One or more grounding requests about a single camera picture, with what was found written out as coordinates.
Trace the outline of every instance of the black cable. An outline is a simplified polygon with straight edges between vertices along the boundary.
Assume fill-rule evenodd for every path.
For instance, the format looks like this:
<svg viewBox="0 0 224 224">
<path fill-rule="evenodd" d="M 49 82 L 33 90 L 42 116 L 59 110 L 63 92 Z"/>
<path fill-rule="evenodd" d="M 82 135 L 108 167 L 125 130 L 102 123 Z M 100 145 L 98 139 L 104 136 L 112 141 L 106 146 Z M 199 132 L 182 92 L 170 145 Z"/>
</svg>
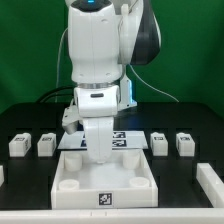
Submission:
<svg viewBox="0 0 224 224">
<path fill-rule="evenodd" d="M 64 93 L 64 94 L 52 94 L 50 96 L 47 96 L 43 101 L 42 103 L 45 103 L 47 102 L 50 98 L 53 98 L 53 97 L 58 97 L 58 96 L 72 96 L 73 97 L 73 94 L 71 93 Z"/>
<path fill-rule="evenodd" d="M 50 91 L 46 92 L 44 95 L 42 95 L 39 99 L 37 99 L 36 103 L 41 103 L 42 100 L 44 100 L 46 97 L 48 97 L 52 93 L 57 93 L 57 92 L 60 92 L 62 90 L 67 90 L 67 89 L 74 89 L 74 86 L 62 86 L 62 87 L 50 90 Z"/>
</svg>

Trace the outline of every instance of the blue light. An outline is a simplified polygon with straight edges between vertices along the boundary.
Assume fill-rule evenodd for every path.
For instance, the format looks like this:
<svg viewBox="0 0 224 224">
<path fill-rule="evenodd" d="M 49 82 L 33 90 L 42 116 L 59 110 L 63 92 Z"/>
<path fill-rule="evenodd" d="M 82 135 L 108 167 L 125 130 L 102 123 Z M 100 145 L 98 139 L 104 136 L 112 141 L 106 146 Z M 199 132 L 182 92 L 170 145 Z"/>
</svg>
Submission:
<svg viewBox="0 0 224 224">
<path fill-rule="evenodd" d="M 132 82 L 129 80 L 129 90 L 130 90 L 130 102 L 133 103 L 134 100 L 132 99 Z"/>
</svg>

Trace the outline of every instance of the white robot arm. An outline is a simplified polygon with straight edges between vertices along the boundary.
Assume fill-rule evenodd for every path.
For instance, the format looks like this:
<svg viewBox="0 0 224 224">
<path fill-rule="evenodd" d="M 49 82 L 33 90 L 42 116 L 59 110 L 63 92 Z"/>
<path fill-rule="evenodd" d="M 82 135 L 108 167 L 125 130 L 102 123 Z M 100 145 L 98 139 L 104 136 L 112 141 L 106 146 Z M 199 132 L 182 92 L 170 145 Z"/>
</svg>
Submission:
<svg viewBox="0 0 224 224">
<path fill-rule="evenodd" d="M 66 4 L 72 80 L 77 87 L 76 105 L 65 110 L 63 127 L 72 134 L 80 121 L 90 159 L 104 163 L 112 151 L 113 117 L 127 108 L 121 104 L 123 92 L 117 81 L 128 81 L 127 64 L 147 64 L 158 54 L 160 32 L 148 0 L 66 0 Z"/>
</svg>

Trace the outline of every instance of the black table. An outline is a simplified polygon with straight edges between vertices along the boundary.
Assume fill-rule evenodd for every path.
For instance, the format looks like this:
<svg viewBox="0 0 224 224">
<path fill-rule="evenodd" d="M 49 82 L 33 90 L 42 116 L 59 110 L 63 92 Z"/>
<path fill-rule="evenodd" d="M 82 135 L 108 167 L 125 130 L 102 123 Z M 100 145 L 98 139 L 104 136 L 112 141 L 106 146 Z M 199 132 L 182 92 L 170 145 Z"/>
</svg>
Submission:
<svg viewBox="0 0 224 224">
<path fill-rule="evenodd" d="M 0 210 L 51 209 L 50 191 L 60 150 L 53 157 L 39 158 L 37 142 L 42 134 L 57 134 L 59 143 L 65 104 L 24 103 L 0 115 L 0 165 L 5 182 L 0 187 Z M 143 130 L 164 133 L 169 144 L 168 157 L 145 155 L 159 188 L 159 208 L 212 207 L 196 180 L 196 165 L 208 162 L 224 178 L 224 120 L 211 109 L 197 103 L 139 103 L 115 118 L 115 130 Z M 24 158 L 9 157 L 8 143 L 19 133 L 32 135 L 32 148 Z M 193 158 L 180 157 L 176 134 L 191 134 L 196 143 Z"/>
</svg>

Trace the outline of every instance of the green wall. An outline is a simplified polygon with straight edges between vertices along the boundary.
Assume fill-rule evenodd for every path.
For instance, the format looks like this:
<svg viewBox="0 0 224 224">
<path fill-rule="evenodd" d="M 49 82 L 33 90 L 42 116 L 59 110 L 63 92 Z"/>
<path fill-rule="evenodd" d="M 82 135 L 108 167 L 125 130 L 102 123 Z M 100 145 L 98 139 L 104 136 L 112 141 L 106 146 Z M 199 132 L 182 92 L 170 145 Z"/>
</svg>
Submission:
<svg viewBox="0 0 224 224">
<path fill-rule="evenodd" d="M 135 67 L 151 85 L 181 102 L 201 102 L 224 117 L 224 1 L 152 0 L 162 49 Z M 64 0 L 0 1 L 0 112 L 33 102 L 56 83 L 60 37 L 67 24 Z M 71 84 L 63 51 L 61 85 Z M 128 70 L 139 102 L 172 101 L 145 87 Z"/>
</svg>

